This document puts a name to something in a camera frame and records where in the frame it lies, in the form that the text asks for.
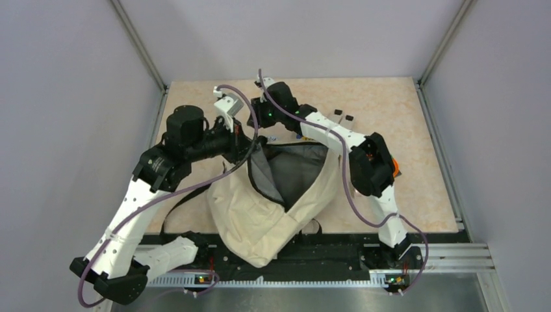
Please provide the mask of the cream canvas backpack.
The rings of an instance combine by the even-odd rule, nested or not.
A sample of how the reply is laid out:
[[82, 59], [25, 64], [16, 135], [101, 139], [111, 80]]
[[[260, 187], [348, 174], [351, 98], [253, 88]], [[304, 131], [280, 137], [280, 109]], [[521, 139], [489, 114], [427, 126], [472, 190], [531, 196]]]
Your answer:
[[203, 196], [226, 247], [265, 267], [337, 197], [340, 155], [314, 141], [267, 143], [227, 177], [181, 198]]

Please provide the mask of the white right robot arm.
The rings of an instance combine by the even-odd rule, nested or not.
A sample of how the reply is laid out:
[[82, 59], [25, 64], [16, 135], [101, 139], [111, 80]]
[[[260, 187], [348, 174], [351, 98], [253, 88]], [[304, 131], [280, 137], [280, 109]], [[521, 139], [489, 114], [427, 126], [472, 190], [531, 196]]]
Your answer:
[[[341, 157], [344, 193], [353, 213], [377, 229], [383, 263], [398, 268], [407, 260], [412, 242], [396, 203], [396, 165], [384, 138], [379, 133], [357, 133], [308, 104], [298, 104], [283, 81], [258, 77], [255, 85], [262, 91], [254, 104], [254, 116], [260, 127], [281, 123], [286, 130], [319, 142]], [[371, 222], [359, 212], [352, 200], [352, 190], [370, 199], [377, 221]]]

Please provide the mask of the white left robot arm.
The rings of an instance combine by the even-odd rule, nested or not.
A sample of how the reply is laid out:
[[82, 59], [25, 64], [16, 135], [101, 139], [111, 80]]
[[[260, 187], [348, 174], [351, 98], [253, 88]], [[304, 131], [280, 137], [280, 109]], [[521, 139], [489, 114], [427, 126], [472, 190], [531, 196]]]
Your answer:
[[99, 242], [71, 262], [80, 289], [89, 283], [101, 300], [127, 305], [149, 281], [183, 265], [206, 265], [207, 249], [186, 234], [147, 252], [137, 248], [161, 202], [181, 193], [180, 182], [190, 175], [194, 162], [221, 155], [238, 166], [252, 153], [254, 141], [236, 119], [242, 105], [221, 99], [214, 108], [214, 123], [193, 105], [177, 107], [167, 117], [161, 141], [140, 156], [124, 199]]

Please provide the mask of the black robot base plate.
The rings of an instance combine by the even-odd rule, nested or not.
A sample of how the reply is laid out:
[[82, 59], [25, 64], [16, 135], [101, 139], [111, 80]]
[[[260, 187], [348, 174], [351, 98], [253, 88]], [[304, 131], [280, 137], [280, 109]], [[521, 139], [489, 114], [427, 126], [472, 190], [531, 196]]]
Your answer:
[[299, 234], [262, 268], [229, 250], [217, 234], [198, 234], [199, 252], [178, 271], [213, 270], [222, 281], [366, 281], [374, 271], [412, 273], [423, 264], [425, 250], [413, 241], [402, 258], [384, 247], [374, 233]]

